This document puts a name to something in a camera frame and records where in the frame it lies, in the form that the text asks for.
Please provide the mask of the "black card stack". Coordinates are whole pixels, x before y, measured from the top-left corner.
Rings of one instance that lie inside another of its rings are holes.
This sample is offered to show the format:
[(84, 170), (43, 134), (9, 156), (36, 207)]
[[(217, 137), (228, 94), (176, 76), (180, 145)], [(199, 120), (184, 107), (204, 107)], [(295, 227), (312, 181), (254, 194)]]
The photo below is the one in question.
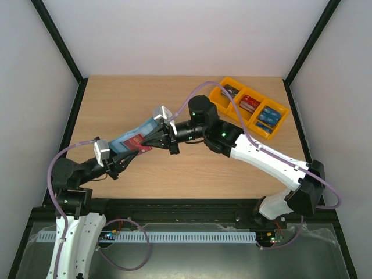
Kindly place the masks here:
[(232, 99), (234, 99), (239, 93), (238, 89), (236, 89), (235, 87), (233, 87), (229, 84), (226, 84), (224, 86), (224, 89), (228, 92), (228, 94), (232, 97)]

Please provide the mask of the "blue leather card holder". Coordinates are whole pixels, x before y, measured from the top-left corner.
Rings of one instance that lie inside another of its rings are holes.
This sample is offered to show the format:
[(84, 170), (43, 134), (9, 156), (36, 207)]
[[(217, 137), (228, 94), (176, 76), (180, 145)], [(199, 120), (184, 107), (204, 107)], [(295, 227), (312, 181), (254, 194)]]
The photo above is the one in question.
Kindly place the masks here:
[(150, 118), (137, 128), (111, 140), (109, 142), (109, 147), (116, 154), (132, 150), (138, 150), (138, 155), (149, 152), (152, 150), (152, 147), (142, 146), (141, 142), (157, 125), (158, 123), (153, 118)]

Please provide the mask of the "blue card stack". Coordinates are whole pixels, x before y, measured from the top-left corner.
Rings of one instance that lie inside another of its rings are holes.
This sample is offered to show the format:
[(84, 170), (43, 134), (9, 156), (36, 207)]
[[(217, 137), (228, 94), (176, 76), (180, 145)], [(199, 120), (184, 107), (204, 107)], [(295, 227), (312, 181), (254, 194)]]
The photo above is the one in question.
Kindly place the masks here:
[(281, 118), (281, 113), (268, 106), (265, 106), (258, 116), (261, 122), (270, 127), (275, 127)]

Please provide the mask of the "red card stack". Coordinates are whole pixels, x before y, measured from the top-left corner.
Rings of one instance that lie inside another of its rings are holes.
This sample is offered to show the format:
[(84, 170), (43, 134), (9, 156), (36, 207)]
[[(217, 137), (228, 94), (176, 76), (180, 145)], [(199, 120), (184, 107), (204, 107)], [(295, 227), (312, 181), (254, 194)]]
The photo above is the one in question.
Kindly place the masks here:
[(239, 106), (250, 113), (254, 113), (256, 109), (260, 106), (260, 102), (254, 99), (249, 95), (244, 95), (244, 97), (240, 100)]

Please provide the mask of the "loose blue card in bin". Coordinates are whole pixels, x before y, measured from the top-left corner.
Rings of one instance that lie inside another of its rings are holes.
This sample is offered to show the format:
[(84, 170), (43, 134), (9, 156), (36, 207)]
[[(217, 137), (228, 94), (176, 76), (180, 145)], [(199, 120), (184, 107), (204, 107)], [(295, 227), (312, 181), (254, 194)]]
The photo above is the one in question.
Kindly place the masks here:
[(271, 128), (265, 126), (265, 125), (262, 124), (261, 122), (256, 122), (255, 125), (258, 126), (259, 128), (261, 128), (262, 130), (264, 130), (266, 133), (271, 134), (271, 133), (273, 132)]

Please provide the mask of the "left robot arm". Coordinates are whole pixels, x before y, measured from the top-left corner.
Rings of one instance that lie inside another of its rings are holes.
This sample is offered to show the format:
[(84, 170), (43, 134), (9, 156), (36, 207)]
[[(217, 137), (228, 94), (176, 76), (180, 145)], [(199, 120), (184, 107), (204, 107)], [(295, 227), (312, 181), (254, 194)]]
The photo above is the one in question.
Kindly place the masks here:
[(53, 158), (47, 183), (56, 208), (56, 239), (48, 278), (88, 278), (106, 217), (101, 209), (91, 209), (92, 189), (83, 185), (104, 174), (118, 179), (137, 154), (137, 151), (111, 153), (103, 165), (96, 158), (83, 163), (60, 153)]

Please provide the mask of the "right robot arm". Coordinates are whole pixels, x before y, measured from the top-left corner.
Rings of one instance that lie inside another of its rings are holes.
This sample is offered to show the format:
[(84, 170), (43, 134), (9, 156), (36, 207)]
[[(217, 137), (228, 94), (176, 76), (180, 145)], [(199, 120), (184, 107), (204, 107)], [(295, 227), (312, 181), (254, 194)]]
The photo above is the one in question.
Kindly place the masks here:
[(192, 97), (188, 109), (190, 120), (181, 123), (161, 114), (158, 125), (141, 144), (167, 149), (173, 155), (180, 152), (180, 143), (201, 138), (214, 153), (249, 163), (279, 180), (286, 190), (262, 197), (253, 214), (255, 224), (261, 228), (292, 212), (314, 215), (324, 191), (323, 183), (317, 180), (324, 177), (322, 163), (295, 160), (248, 138), (242, 128), (220, 119), (216, 105), (204, 95)]

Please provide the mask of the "black aluminium frame rail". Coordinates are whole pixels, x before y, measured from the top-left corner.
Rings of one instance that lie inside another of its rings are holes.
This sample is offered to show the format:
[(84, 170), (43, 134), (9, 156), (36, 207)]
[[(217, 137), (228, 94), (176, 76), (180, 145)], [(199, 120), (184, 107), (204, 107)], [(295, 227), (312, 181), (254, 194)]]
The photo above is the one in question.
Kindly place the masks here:
[(107, 220), (131, 218), (144, 225), (149, 223), (219, 223), (239, 229), (264, 231), (299, 223), (300, 215), (290, 213), (277, 221), (259, 224), (253, 219), (257, 199), (104, 199), (94, 198), (93, 212), (103, 213)]

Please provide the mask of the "yellow three-compartment bin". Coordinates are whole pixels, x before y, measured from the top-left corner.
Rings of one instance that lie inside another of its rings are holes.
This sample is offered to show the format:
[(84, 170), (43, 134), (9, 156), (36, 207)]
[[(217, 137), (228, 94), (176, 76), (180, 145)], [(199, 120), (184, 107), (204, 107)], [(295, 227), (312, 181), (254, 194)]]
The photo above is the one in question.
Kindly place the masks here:
[(240, 114), (248, 129), (267, 140), (272, 139), (288, 116), (289, 109), (231, 77), (224, 78), (220, 85), (233, 101), (219, 87), (214, 88), (209, 99), (217, 110), (236, 121), (239, 121)]

